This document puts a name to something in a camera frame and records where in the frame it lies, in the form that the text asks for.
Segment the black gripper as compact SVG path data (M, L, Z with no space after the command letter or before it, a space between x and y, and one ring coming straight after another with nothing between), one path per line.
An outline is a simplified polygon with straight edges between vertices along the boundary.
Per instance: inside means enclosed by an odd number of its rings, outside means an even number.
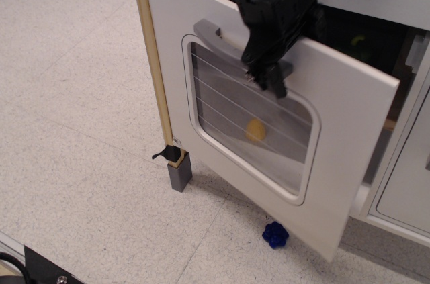
M318 0L234 1L249 29L242 62L263 91L270 89L278 99L285 98L287 89L278 62L300 36L326 42L323 6Z

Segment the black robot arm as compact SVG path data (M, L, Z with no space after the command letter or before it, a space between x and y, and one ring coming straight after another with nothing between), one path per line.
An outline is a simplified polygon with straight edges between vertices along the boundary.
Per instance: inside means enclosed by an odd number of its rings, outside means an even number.
M285 53L306 36L325 40L327 23L318 0L234 0L249 39L241 56L248 73L263 89L272 89L279 99L287 95L282 68Z

